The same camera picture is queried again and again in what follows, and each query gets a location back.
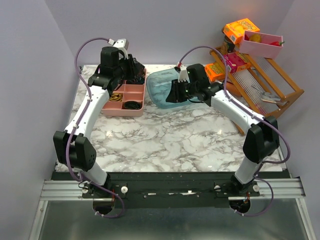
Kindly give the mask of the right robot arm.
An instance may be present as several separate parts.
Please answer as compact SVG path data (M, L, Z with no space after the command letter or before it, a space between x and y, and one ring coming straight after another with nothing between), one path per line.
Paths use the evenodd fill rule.
M222 83L211 83L202 64L193 64L183 69L176 66L174 70L178 78L171 81L171 89L165 100L167 103L177 104L197 98L224 114L244 132L244 158L229 184L234 195L243 195L263 160L280 146L276 118L264 117L246 107L232 97Z

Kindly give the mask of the floral patterned necktie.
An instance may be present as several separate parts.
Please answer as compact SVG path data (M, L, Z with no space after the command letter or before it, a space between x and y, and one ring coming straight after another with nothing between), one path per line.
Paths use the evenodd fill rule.
M134 78L127 80L127 84L132 85L142 85L145 83L145 66L137 61L136 58L133 59L134 62Z

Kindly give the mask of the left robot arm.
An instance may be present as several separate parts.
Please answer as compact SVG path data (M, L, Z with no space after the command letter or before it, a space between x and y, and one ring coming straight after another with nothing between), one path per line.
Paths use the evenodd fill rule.
M79 170L79 181L94 184L93 191L101 198L111 191L108 174L96 162L97 152L90 142L93 127L103 106L124 80L132 80L144 71L144 66L127 52L123 42L105 46L100 52L100 64L85 81L85 98L76 115L63 131L56 131L53 143L57 160L69 171Z

